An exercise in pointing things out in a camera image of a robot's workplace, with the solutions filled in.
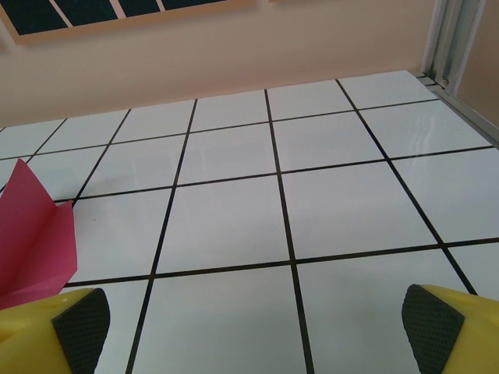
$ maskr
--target metal frame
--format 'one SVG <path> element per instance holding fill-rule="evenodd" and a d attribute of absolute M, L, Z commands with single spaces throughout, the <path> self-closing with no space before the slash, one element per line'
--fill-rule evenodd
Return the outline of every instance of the metal frame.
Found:
<path fill-rule="evenodd" d="M 0 5 L 0 21 L 3 22 L 5 28 L 17 45 L 30 45 L 60 41 L 71 37 L 99 34 L 110 30 L 121 30 L 135 26 L 153 25 L 177 19 L 205 16 L 225 11 L 249 9 L 256 6 L 256 0 L 227 0 L 224 2 L 212 2 L 202 5 L 188 6 L 186 8 L 159 11 L 140 16 L 112 19 L 104 22 L 88 23 L 81 26 L 71 26 L 63 29 L 43 31 L 40 33 L 19 35 L 16 28 L 12 24 L 9 15 Z"/>
<path fill-rule="evenodd" d="M 423 71 L 441 85 L 433 91 L 499 148 L 499 128 L 456 96 L 486 3 L 439 0 Z"/>

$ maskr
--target textured black rubber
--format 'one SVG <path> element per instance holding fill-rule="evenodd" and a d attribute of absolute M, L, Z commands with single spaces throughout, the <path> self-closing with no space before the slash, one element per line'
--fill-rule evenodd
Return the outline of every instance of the textured black rubber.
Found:
<path fill-rule="evenodd" d="M 405 294 L 402 322 L 422 374 L 442 374 L 465 317 L 413 284 Z"/>
<path fill-rule="evenodd" d="M 55 333 L 73 374 L 93 374 L 108 334 L 111 314 L 100 288 L 52 320 Z"/>

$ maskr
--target white tile floor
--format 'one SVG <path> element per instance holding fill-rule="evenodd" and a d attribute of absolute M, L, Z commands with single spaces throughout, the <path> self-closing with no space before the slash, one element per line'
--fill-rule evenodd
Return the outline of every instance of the white tile floor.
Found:
<path fill-rule="evenodd" d="M 98 374 L 417 373 L 410 284 L 499 299 L 499 153 L 407 72 L 61 123 L 0 132 L 0 186 L 76 198 Z"/>

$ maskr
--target wall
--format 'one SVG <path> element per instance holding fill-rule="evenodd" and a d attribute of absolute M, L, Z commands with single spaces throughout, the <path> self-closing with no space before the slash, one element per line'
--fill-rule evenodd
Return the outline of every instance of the wall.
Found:
<path fill-rule="evenodd" d="M 435 0 L 308 0 L 37 46 L 0 37 L 0 126 L 396 69 Z"/>
<path fill-rule="evenodd" d="M 499 128 L 499 2 L 489 0 L 469 55 L 458 98 Z"/>

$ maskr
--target floor tile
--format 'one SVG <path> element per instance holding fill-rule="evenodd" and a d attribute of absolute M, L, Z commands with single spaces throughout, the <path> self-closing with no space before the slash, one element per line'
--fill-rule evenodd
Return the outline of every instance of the floor tile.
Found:
<path fill-rule="evenodd" d="M 99 115 L 69 118 L 40 152 L 107 144 L 124 119 L 126 112 L 112 111 Z"/>
<path fill-rule="evenodd" d="M 385 164 L 283 175 L 296 256 L 434 243 Z"/>
<path fill-rule="evenodd" d="M 187 132 L 194 101 L 182 101 L 130 111 L 114 143 Z"/>
<path fill-rule="evenodd" d="M 172 185 L 184 136 L 113 144 L 83 196 Z"/>
<path fill-rule="evenodd" d="M 277 177 L 176 190 L 158 272 L 287 259 Z"/>
<path fill-rule="evenodd" d="M 305 374 L 291 270 L 156 280 L 133 372 Z"/>
<path fill-rule="evenodd" d="M 475 150 L 395 162 L 446 242 L 499 236 L 499 152 Z"/>
<path fill-rule="evenodd" d="M 272 88 L 268 96 L 273 119 L 352 110 L 335 80 Z"/>
<path fill-rule="evenodd" d="M 402 325 L 405 291 L 465 291 L 440 250 L 299 265 L 316 374 L 417 374 Z"/>
<path fill-rule="evenodd" d="M 362 111 L 390 157 L 490 144 L 441 101 Z"/>
<path fill-rule="evenodd" d="M 267 124 L 191 134 L 180 183 L 275 172 Z"/>
<path fill-rule="evenodd" d="M 462 271 L 484 298 L 499 300 L 499 243 L 449 249 Z"/>
<path fill-rule="evenodd" d="M 392 105 L 434 99 L 410 72 L 384 72 L 372 76 L 340 79 L 357 108 Z"/>
<path fill-rule="evenodd" d="M 197 101 L 192 131 L 268 121 L 262 90 Z"/>
<path fill-rule="evenodd" d="M 281 170 L 382 159 L 355 113 L 274 123 Z"/>
<path fill-rule="evenodd" d="M 0 158 L 33 154 L 62 120 L 8 127 L 0 132 Z"/>
<path fill-rule="evenodd" d="M 0 189 L 7 183 L 16 166 L 17 159 L 0 161 Z"/>
<path fill-rule="evenodd" d="M 149 274 L 169 197 L 166 189 L 80 200 L 78 271 L 71 281 Z"/>
<path fill-rule="evenodd" d="M 146 287 L 146 280 L 91 286 L 104 290 L 111 310 L 111 325 L 95 374 L 125 372 Z M 81 288 L 64 288 L 62 293 Z"/>
<path fill-rule="evenodd" d="M 87 180 L 103 146 L 35 156 L 28 166 L 54 200 L 74 198 Z"/>

